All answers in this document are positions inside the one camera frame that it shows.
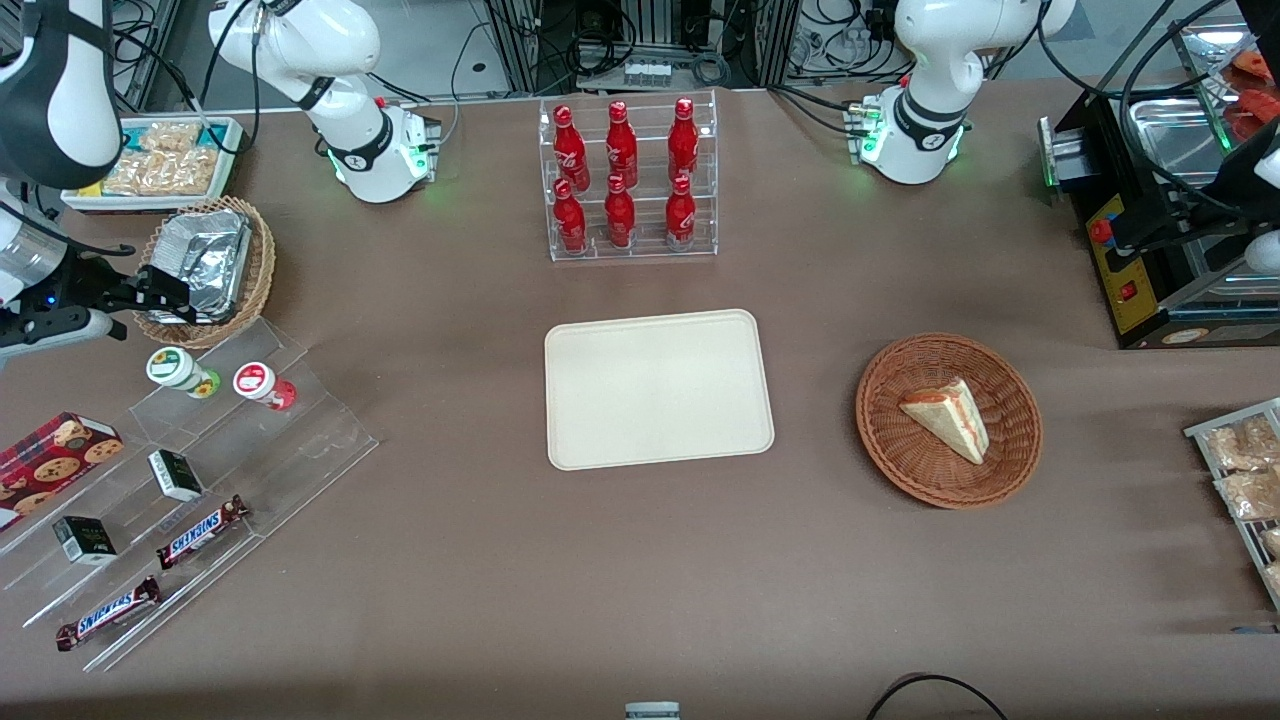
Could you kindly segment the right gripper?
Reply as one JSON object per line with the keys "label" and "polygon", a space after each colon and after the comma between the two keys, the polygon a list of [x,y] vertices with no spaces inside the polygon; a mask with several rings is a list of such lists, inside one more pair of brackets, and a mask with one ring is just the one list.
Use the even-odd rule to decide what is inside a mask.
{"label": "right gripper", "polygon": [[[134,291],[129,310],[146,322],[188,324],[189,286],[154,265],[142,265],[134,273]],[[88,307],[61,307],[41,313],[3,314],[1,364],[14,357],[61,348],[99,340],[115,333],[115,322],[106,314]]]}

